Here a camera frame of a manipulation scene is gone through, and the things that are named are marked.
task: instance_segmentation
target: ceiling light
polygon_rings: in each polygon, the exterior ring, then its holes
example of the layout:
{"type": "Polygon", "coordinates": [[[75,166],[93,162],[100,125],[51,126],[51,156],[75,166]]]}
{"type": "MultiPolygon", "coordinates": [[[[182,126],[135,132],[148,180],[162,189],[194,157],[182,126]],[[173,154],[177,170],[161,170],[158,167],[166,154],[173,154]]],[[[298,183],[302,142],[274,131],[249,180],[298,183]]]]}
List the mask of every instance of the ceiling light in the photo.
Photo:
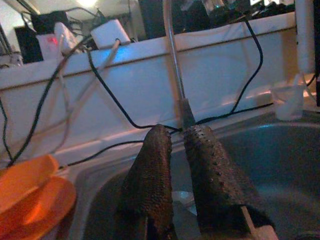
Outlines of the ceiling light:
{"type": "Polygon", "coordinates": [[[97,0],[77,0],[77,2],[83,7],[90,8],[96,4],[97,0]]]}

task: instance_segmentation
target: white plastic cup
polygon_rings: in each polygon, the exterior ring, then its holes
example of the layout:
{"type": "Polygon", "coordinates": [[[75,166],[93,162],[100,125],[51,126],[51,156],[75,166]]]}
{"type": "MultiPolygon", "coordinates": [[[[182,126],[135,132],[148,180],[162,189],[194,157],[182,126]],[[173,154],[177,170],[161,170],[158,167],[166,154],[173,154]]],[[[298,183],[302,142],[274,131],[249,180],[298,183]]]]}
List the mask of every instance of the white plastic cup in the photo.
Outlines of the white plastic cup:
{"type": "Polygon", "coordinates": [[[271,89],[275,116],[282,121],[292,121],[303,116],[304,86],[294,85],[271,89]]]}

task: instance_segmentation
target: white ledge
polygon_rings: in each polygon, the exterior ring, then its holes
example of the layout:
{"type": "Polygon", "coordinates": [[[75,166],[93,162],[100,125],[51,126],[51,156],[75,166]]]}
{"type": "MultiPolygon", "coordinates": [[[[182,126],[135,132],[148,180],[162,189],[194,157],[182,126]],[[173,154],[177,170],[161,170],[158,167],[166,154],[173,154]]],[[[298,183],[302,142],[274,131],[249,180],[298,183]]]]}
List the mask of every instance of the white ledge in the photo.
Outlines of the white ledge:
{"type": "MultiPolygon", "coordinates": [[[[257,35],[290,29],[296,26],[295,13],[291,12],[251,20],[250,24],[257,35]]],[[[209,30],[178,34],[176,35],[176,44],[178,51],[187,51],[250,36],[245,23],[238,22],[209,30]]],[[[103,62],[109,52],[110,50],[97,50],[92,53],[96,66],[99,66],[103,62]]],[[[164,37],[140,41],[121,46],[110,65],[114,66],[133,61],[142,61],[168,53],[169,50],[164,37]]],[[[57,60],[53,59],[30,63],[20,67],[1,69],[0,90],[48,80],[56,67],[57,60]]],[[[64,75],[78,74],[90,69],[87,54],[80,53],[69,59],[64,70],[64,75]]]]}

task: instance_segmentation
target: sink basin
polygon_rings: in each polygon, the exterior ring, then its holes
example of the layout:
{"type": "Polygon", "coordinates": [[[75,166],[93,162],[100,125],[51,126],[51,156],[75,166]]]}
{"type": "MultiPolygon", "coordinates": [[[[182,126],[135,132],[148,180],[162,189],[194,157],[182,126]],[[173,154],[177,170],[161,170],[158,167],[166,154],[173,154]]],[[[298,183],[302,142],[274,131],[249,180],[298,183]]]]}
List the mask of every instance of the sink basin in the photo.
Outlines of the sink basin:
{"type": "MultiPolygon", "coordinates": [[[[282,122],[267,113],[214,130],[233,160],[250,176],[264,199],[280,240],[306,231],[320,232],[320,115],[282,122]]],[[[135,156],[82,172],[70,239],[112,239],[119,188],[135,156]]],[[[192,192],[189,165],[181,141],[171,155],[173,191],[192,192]]],[[[199,236],[197,219],[174,203],[179,239],[199,236]]]]}

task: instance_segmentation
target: dark textured pad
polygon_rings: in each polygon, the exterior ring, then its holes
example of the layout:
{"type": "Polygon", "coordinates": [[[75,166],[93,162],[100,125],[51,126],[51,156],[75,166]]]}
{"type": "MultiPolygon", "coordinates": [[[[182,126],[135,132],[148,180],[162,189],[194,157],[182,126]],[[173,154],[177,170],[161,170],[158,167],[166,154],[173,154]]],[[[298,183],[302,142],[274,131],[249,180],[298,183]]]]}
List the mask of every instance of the dark textured pad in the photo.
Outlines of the dark textured pad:
{"type": "Polygon", "coordinates": [[[247,206],[255,227],[272,225],[261,199],[245,173],[227,156],[207,126],[193,126],[184,133],[200,231],[246,231],[240,206],[247,206]]]}
{"type": "MultiPolygon", "coordinates": [[[[176,237],[171,197],[171,151],[169,133],[162,125],[156,125],[146,135],[121,188],[116,221],[129,225],[132,222],[131,226],[135,225],[133,228],[136,230],[147,221],[148,239],[169,240],[176,237]]],[[[117,239],[127,240],[126,230],[126,225],[123,225],[122,230],[117,231],[117,239]]]]}

